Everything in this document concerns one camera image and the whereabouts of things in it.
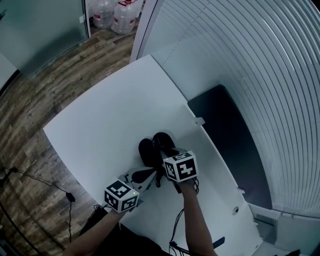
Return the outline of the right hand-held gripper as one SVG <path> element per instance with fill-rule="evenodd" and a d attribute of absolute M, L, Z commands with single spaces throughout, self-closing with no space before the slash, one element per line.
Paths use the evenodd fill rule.
<path fill-rule="evenodd" d="M 179 183 L 192 180 L 196 184 L 198 164 L 195 154 L 189 150 L 175 148 L 171 143 L 160 143 L 155 147 L 157 168 L 173 182 L 178 194 L 181 194 Z"/>

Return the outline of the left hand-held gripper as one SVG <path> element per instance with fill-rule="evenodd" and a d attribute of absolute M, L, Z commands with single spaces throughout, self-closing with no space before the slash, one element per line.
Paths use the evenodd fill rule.
<path fill-rule="evenodd" d="M 113 178 L 104 190 L 104 201 L 117 213 L 135 208 L 157 176 L 153 167 L 136 167 Z"/>

